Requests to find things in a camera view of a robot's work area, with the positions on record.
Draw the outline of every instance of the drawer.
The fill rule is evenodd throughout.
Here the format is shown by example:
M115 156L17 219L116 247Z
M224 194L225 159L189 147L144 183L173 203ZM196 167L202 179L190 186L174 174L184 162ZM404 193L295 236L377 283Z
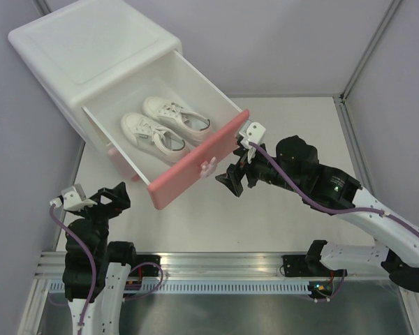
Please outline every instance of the drawer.
M175 101L212 122L214 134L172 167L136 149L123 135L121 118L141 113L149 96ZM235 135L249 118L179 52L172 51L134 72L82 106L93 128L109 148L109 157L124 178L146 183L155 208L162 209L200 178L201 165L220 162L236 148Z

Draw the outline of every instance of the white bracket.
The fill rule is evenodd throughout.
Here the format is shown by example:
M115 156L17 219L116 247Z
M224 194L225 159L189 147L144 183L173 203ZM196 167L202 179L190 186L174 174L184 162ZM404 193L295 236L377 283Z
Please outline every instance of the white bracket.
M66 188L61 192L61 196L64 199L64 210L66 211L79 211L86 206L91 207L97 204L97 202L87 199L80 184ZM55 208L62 206L61 196L51 200L50 205L55 205Z
M320 262L331 270L347 269L349 275L387 276L382 268L389 249L383 244L375 246L346 246L329 242L323 247Z
M247 120L239 130L239 135L242 136L240 141L242 146L249 150L247 158L248 162L251 163L251 159L254 157L256 149L249 143L252 142L260 145L263 142L265 135L265 127L258 122L251 122L250 120Z

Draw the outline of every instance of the shoelace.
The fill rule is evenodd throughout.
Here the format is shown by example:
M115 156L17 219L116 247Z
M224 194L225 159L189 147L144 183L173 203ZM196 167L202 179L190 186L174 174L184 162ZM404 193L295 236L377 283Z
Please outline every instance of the shoelace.
M149 134L151 136L151 142L154 141L154 134L157 134L158 136L160 136L160 138L163 141L166 141L166 137L164 135L164 133L166 131L169 131L168 128L163 127L163 126L157 126L156 124L153 124L147 120L143 120L141 121L140 125L137 127L138 130L141 130L143 133Z
M188 119L186 115L183 115L184 108L177 104L177 103L166 103L163 108L160 110L165 115L169 115L172 117L180 117L182 116L184 121Z

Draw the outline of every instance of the white shoelace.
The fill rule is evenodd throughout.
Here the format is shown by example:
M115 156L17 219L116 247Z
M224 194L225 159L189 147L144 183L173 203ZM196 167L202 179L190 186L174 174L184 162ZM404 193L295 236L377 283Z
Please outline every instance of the white shoelace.
M182 117L183 121L187 121L188 117L184 115L185 109L176 103L166 103L160 110L161 114L169 117Z
M148 120L142 120L136 127L137 132L144 133L151 136L151 142L154 141L154 134L157 134L163 141L166 141L165 133L169 131L168 128L158 126Z

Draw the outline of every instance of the white floor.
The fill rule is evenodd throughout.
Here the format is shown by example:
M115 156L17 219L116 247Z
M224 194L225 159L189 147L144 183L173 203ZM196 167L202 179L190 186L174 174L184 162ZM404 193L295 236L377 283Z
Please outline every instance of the white floor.
M299 135L318 149L320 162L353 175L337 111L331 98L235 98L251 119L267 129L265 143L274 155L276 143ZM223 173L233 155L219 164ZM114 187L121 177L100 163L86 146L76 179L86 194ZM303 205L294 193L259 184L236 198L214 177L201 180L163 211L153 207L142 182L127 185L131 208L110 221L110 240L132 241L137 251L306 251L313 240L372 245L363 231ZM66 222L74 217L67 215ZM58 250L65 250L65 236Z

